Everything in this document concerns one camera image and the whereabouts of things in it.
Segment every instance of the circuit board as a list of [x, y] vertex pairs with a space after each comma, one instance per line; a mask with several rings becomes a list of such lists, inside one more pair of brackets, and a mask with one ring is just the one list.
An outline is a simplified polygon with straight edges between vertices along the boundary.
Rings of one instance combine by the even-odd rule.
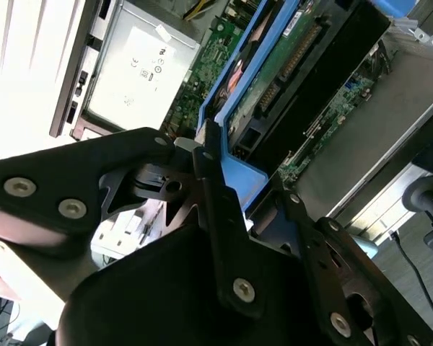
[[[279, 167], [278, 173], [284, 186], [292, 186], [311, 160], [321, 152], [333, 134], [347, 118], [352, 116], [353, 110], [372, 96], [371, 90], [374, 83], [373, 80], [355, 73], [339, 89], [323, 114], [305, 131], [306, 141], [302, 148], [295, 155], [287, 157]], [[316, 138], [315, 144], [310, 148], [310, 143], [314, 138]]]
[[178, 96], [162, 124], [162, 130], [172, 137], [180, 134], [180, 129], [196, 129], [198, 111], [214, 82], [222, 72], [236, 48], [243, 31], [224, 18], [220, 18], [193, 65], [193, 71], [182, 85]]
[[259, 106], [262, 112], [268, 109], [271, 101], [281, 89], [275, 82], [275, 78], [283, 80], [289, 78], [321, 30], [321, 26], [317, 25], [314, 20], [315, 10], [319, 4], [320, 1], [308, 1], [294, 14], [284, 34], [279, 38], [270, 56], [231, 115], [228, 123], [230, 133], [234, 133], [244, 117], [252, 115], [255, 106]]

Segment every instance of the motherboard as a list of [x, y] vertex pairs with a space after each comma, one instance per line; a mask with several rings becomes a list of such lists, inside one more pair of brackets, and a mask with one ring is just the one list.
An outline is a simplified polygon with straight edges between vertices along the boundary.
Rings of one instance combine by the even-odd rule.
[[375, 81], [356, 72], [343, 85], [329, 106], [305, 131], [306, 141], [294, 155], [288, 156], [278, 173], [286, 187], [291, 187], [307, 165], [317, 156], [333, 134], [353, 115], [353, 111], [372, 96]]
[[199, 107], [222, 72], [242, 34], [243, 31], [239, 27], [225, 18], [219, 18], [205, 48], [193, 64], [189, 79], [182, 85], [172, 103], [162, 124], [163, 131], [174, 137], [181, 135], [185, 129], [196, 129]]

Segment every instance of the silver screw head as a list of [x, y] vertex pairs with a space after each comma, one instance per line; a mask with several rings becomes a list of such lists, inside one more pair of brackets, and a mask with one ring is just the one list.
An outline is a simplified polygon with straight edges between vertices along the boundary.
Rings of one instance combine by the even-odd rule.
[[340, 229], [340, 227], [338, 226], [338, 224], [335, 221], [329, 221], [329, 226], [334, 230], [334, 231], [338, 231]]
[[407, 340], [409, 341], [409, 344], [411, 344], [411, 346], [420, 346], [420, 342], [413, 335], [408, 335]]
[[29, 197], [37, 190], [37, 185], [29, 179], [15, 177], [8, 179], [4, 183], [3, 188], [11, 196]]
[[212, 155], [210, 155], [209, 153], [207, 153], [206, 151], [204, 152], [204, 156], [209, 159], [209, 160], [213, 160], [214, 157]]
[[246, 279], [237, 278], [234, 280], [232, 290], [245, 303], [252, 303], [255, 300], [255, 289]]
[[331, 314], [331, 323], [333, 328], [335, 328], [335, 330], [340, 333], [341, 336], [343, 337], [350, 337], [351, 336], [351, 328], [347, 322], [347, 320], [345, 320], [345, 318], [336, 313], [333, 312]]
[[76, 220], [85, 216], [87, 213], [87, 206], [81, 200], [68, 198], [59, 203], [58, 210], [65, 218]]
[[290, 195], [290, 199], [291, 199], [292, 202], [294, 202], [294, 203], [300, 203], [300, 198], [299, 198], [297, 195], [295, 195], [294, 193], [292, 193], [292, 194]]
[[161, 146], [166, 146], [167, 145], [167, 142], [163, 138], [156, 137], [156, 138], [154, 138], [154, 140], [155, 140], [156, 143], [160, 144]]

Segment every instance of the yellow wire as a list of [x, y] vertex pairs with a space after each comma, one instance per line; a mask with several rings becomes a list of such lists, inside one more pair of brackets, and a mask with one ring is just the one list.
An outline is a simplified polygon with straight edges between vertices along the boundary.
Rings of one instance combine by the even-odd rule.
[[190, 13], [188, 14], [184, 20], [188, 20], [190, 17], [195, 16], [196, 14], [198, 14], [198, 12], [201, 10], [202, 6], [207, 2], [207, 0], [201, 0], [198, 5], [196, 6], [196, 8]]

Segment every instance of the white power socket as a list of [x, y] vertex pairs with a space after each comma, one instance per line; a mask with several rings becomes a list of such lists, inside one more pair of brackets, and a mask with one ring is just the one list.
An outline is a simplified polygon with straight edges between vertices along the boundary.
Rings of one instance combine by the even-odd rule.
[[93, 236], [93, 252], [120, 259], [136, 250], [141, 232], [142, 217], [136, 210], [119, 213], [115, 221], [106, 220], [100, 224]]

